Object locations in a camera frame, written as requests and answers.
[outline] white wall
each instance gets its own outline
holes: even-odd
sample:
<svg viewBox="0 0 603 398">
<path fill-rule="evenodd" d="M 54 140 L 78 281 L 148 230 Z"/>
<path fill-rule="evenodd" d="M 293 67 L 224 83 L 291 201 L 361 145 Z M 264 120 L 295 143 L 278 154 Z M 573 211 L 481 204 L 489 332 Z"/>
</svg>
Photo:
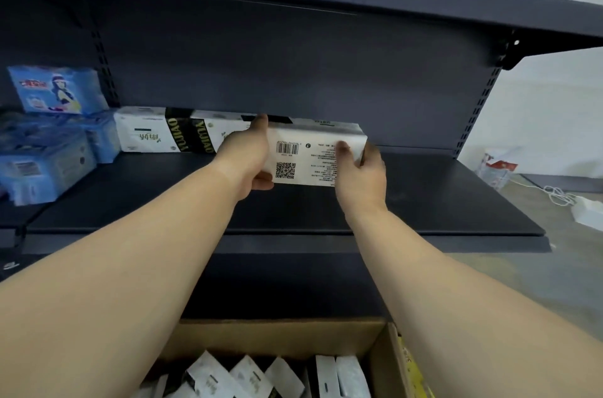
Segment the white wall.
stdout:
<svg viewBox="0 0 603 398">
<path fill-rule="evenodd" d="M 486 147 L 517 145 L 520 173 L 603 177 L 603 48 L 528 57 L 503 71 L 459 160 L 475 169 Z"/>
</svg>

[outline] concrete floor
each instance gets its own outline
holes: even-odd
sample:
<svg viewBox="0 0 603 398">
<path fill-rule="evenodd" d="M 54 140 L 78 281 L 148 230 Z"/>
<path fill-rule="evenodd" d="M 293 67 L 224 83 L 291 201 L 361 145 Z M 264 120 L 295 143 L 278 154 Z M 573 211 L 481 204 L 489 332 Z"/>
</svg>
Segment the concrete floor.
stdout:
<svg viewBox="0 0 603 398">
<path fill-rule="evenodd" d="M 519 183 L 532 186 L 521 176 Z M 501 194 L 546 230 L 553 252 L 450 254 L 546 306 L 603 341 L 603 232 L 574 222 L 536 188 L 509 182 Z M 603 194 L 580 194 L 603 202 Z"/>
</svg>

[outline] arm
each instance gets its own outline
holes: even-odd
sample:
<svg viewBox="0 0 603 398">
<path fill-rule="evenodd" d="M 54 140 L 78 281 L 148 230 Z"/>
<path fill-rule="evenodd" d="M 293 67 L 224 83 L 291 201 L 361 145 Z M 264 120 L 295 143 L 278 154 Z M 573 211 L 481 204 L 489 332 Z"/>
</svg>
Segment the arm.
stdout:
<svg viewBox="0 0 603 398">
<path fill-rule="evenodd" d="M 337 159 L 345 218 L 437 398 L 601 396 L 599 341 L 447 257 L 388 212 L 375 147 L 367 145 L 360 168 L 345 143 Z"/>
<path fill-rule="evenodd" d="M 272 188 L 260 116 L 213 162 L 0 285 L 0 395 L 129 396 L 176 325 L 235 204 Z"/>
</svg>

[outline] cartoon woman on package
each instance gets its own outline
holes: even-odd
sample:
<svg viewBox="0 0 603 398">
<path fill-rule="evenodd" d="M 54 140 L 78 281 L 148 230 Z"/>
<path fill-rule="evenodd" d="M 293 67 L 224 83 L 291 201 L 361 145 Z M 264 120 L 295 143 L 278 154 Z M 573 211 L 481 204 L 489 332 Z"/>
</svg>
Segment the cartoon woman on package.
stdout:
<svg viewBox="0 0 603 398">
<path fill-rule="evenodd" d="M 52 76 L 52 93 L 57 98 L 57 101 L 63 105 L 63 107 L 49 108 L 50 110 L 63 110 L 71 111 L 75 113 L 81 113 L 81 105 L 79 101 L 75 99 L 73 94 L 67 90 L 67 81 L 60 74 Z"/>
</svg>

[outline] coiled white cord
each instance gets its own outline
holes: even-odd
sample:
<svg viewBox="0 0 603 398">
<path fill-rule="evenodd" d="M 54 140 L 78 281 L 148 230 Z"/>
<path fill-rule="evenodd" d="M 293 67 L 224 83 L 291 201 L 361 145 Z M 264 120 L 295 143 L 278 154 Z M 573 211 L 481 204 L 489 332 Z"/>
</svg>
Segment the coiled white cord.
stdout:
<svg viewBox="0 0 603 398">
<path fill-rule="evenodd" d="M 571 193 L 565 193 L 559 187 L 545 185 L 545 187 L 541 189 L 540 187 L 537 187 L 535 185 L 525 185 L 525 184 L 521 184 L 512 179 L 509 179 L 509 180 L 511 182 L 514 182 L 517 185 L 521 185 L 523 187 L 527 187 L 527 188 L 531 188 L 531 189 L 538 189 L 538 190 L 543 191 L 544 193 L 546 193 L 549 196 L 551 203 L 556 204 L 557 206 L 573 206 L 574 204 L 576 204 L 576 195 L 571 194 Z"/>
</svg>

